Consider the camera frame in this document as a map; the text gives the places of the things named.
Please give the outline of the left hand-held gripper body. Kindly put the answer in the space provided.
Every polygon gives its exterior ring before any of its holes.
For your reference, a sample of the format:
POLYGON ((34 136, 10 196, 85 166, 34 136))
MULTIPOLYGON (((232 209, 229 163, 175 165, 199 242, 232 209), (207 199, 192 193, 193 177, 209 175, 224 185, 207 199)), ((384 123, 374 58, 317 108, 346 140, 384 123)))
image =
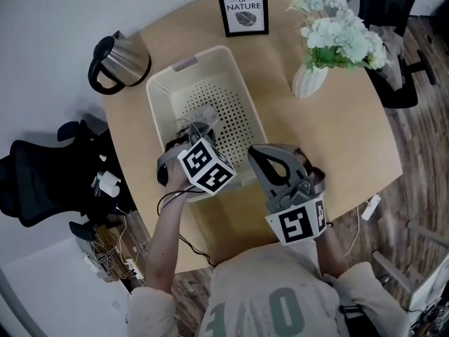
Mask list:
POLYGON ((216 195, 235 177, 236 170, 209 138, 199 138, 194 144, 169 147, 157 160, 157 180, 166 186, 168 183, 167 163, 179 161, 188 181, 201 191, 216 195))

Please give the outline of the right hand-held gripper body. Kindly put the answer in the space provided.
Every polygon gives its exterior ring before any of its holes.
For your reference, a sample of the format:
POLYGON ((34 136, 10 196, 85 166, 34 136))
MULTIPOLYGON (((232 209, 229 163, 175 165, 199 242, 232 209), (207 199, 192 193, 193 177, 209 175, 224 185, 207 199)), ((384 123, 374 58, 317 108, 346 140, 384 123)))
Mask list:
POLYGON ((326 229, 325 179, 309 176, 285 185, 264 183, 269 215, 265 220, 284 246, 319 237, 326 229))

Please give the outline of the person's left hand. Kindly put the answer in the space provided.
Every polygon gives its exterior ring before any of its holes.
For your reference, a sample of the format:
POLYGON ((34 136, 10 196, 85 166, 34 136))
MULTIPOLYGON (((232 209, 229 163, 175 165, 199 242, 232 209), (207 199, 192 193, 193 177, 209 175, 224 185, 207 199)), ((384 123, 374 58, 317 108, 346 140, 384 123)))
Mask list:
POLYGON ((183 169, 168 170, 168 182, 166 184, 166 194, 178 193, 183 190, 188 190, 192 184, 188 180, 183 169))

